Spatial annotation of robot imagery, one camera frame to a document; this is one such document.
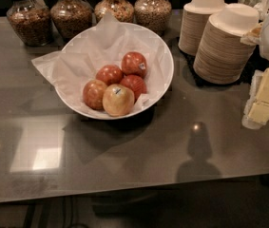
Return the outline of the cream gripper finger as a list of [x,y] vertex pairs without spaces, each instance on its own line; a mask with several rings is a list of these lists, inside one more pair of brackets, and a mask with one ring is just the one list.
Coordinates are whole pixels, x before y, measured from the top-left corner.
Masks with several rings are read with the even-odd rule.
[[248,46],[255,46],[259,44],[260,41],[260,32],[262,29],[262,23],[258,23],[254,28],[245,33],[240,41]]
[[264,72],[255,71],[249,96],[241,123],[249,129],[260,129],[269,121],[269,67]]

